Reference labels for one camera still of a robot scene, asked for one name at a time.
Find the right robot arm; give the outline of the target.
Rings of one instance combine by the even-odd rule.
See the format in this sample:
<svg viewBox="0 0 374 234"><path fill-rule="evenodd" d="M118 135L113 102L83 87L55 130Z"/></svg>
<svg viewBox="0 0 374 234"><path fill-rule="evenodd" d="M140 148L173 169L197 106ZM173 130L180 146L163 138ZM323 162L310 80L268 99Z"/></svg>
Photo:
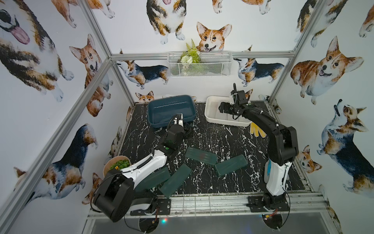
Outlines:
<svg viewBox="0 0 374 234"><path fill-rule="evenodd" d="M274 210L286 201L286 181L295 157L299 154L297 131L286 127L270 116L262 108L248 103L243 90L238 91L236 84L231 92L233 102L222 102L218 107L220 113L233 117L244 117L255 123L269 138L267 147L268 161L265 165L264 182L266 189L261 201L249 206L265 207Z"/></svg>

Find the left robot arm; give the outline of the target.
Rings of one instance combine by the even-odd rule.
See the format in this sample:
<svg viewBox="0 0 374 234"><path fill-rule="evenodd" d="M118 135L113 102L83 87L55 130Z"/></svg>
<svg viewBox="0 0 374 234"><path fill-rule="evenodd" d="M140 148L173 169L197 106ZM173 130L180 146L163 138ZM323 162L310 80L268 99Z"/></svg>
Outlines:
<svg viewBox="0 0 374 234"><path fill-rule="evenodd" d="M111 169L106 174L90 199L90 206L96 206L92 210L105 214L113 222L121 220L130 210L135 188L176 156L186 134L183 114L177 113L169 121L162 140L148 156L127 168Z"/></svg>

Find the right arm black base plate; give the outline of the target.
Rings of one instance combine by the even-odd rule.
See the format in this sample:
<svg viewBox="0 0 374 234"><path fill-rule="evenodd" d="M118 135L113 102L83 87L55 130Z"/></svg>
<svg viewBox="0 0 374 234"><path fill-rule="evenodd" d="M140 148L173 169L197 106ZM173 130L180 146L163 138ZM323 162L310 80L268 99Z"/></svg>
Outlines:
<svg viewBox="0 0 374 234"><path fill-rule="evenodd" d="M285 194L281 196L272 197L268 194L261 196L248 197L247 207L250 208L251 212L274 212L278 210L280 212L286 212L290 210Z"/></svg>

